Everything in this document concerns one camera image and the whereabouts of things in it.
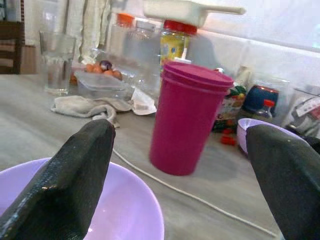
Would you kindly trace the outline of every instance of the magenta plastic cup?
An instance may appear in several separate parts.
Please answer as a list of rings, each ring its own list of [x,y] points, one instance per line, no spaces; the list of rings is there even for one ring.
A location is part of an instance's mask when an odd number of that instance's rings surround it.
[[[165,173],[189,175],[196,169],[229,88],[208,88],[210,81],[219,85],[220,75],[207,68],[179,63],[176,72],[170,69],[171,77],[166,69],[165,65],[149,157]],[[185,75],[188,80],[184,82],[181,77]],[[232,79],[225,77],[232,87]]]

